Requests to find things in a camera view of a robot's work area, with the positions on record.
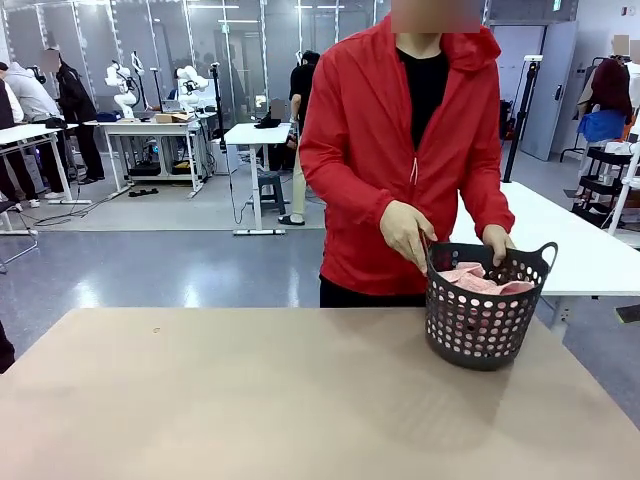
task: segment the person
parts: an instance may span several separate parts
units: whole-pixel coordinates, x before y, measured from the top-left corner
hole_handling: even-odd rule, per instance
[[[304,121],[307,115],[309,97],[311,96],[311,84],[313,73],[320,59],[320,54],[307,50],[302,55],[301,64],[291,72],[291,118],[298,122],[298,136],[302,138]],[[283,225],[302,226],[304,221],[304,200],[307,190],[307,182],[300,167],[300,155],[296,153],[296,162],[293,167],[293,204],[291,215],[278,217],[278,222]]]
[[[15,127],[17,123],[22,122],[24,119],[24,112],[18,103],[13,90],[9,84],[0,79],[0,130],[6,128]],[[15,147],[16,143],[9,143],[4,148]],[[33,180],[27,166],[24,163],[24,158],[20,150],[13,151],[6,154],[6,158],[13,169],[13,173],[16,175],[16,179],[20,184],[20,188],[24,192],[29,206],[31,208],[38,208],[40,201],[38,200],[38,194],[36,193],[36,187],[33,185]],[[4,158],[0,157],[0,192],[7,197],[10,202],[15,203],[15,209],[19,212],[22,211],[20,205],[20,199],[16,193],[16,187],[13,185],[9,172],[7,172],[7,166]]]
[[[448,241],[458,192],[494,264],[513,248],[500,49],[479,21],[473,33],[433,33],[471,30],[451,8],[461,1],[396,0],[316,67],[300,160],[327,204],[321,307],[424,306],[423,240]]]
[[[22,68],[18,62],[12,62],[9,66],[0,62],[0,78],[9,84],[16,94],[24,111],[25,121],[44,123],[51,117],[62,118],[56,102],[49,96],[31,69]],[[62,133],[58,135],[57,148],[66,175],[66,149]],[[44,197],[47,200],[62,198],[64,189],[51,144],[47,142],[39,145],[38,151],[40,152],[42,170],[51,188],[51,192],[46,193]]]
[[[95,120],[97,116],[96,107],[93,105],[89,94],[80,81],[78,72],[67,65],[59,57],[59,69],[56,73],[56,79],[60,87],[60,98],[58,103],[62,108],[64,119],[68,123],[77,123],[75,129],[76,138],[78,139],[78,147],[80,155],[87,167],[87,174],[80,184],[89,184],[104,180],[104,169],[102,167],[102,159],[100,152],[93,138],[95,129],[92,125],[85,125],[84,122]]]

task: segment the red garment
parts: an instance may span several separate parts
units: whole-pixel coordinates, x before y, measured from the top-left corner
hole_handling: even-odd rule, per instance
[[[600,105],[600,110],[617,110],[627,117],[626,124],[629,125],[633,120],[633,106],[629,96],[630,81],[631,76],[626,65],[620,65],[612,58],[603,60],[593,74],[593,95],[588,111],[591,112],[594,105]]]
[[[329,49],[316,68],[300,159],[327,203],[321,274],[343,288],[369,295],[426,291],[420,271],[380,232],[394,199],[420,210],[440,240],[453,230],[458,190],[478,235],[488,224],[507,231],[513,225],[500,192],[500,48],[483,28],[445,34],[442,49],[450,63],[445,98],[417,152],[389,16]]]

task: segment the hand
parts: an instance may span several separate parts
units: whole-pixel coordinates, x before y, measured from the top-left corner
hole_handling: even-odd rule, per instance
[[[391,248],[414,263],[423,275],[427,274],[427,260],[420,232],[429,240],[437,242],[433,225],[411,205],[394,200],[380,219],[380,231]]]
[[[507,231],[500,225],[487,225],[482,232],[482,243],[493,248],[493,265],[496,267],[507,256],[507,248],[516,248]]]

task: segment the pink towel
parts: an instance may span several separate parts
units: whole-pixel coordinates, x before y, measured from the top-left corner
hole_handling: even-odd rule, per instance
[[[497,285],[493,280],[485,280],[485,270],[480,263],[460,262],[455,270],[440,272],[442,278],[456,287],[483,295],[514,295],[528,292],[533,288],[530,282],[512,281]]]

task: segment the basket handle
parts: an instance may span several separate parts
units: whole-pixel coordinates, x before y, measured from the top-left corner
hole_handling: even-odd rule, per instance
[[[547,248],[553,248],[553,250],[555,251],[553,260],[551,261],[551,265],[549,266],[549,271],[551,271],[553,270],[553,266],[556,264],[556,259],[558,258],[558,244],[556,242],[549,242],[536,250],[536,253],[542,256],[542,252],[544,252]]]

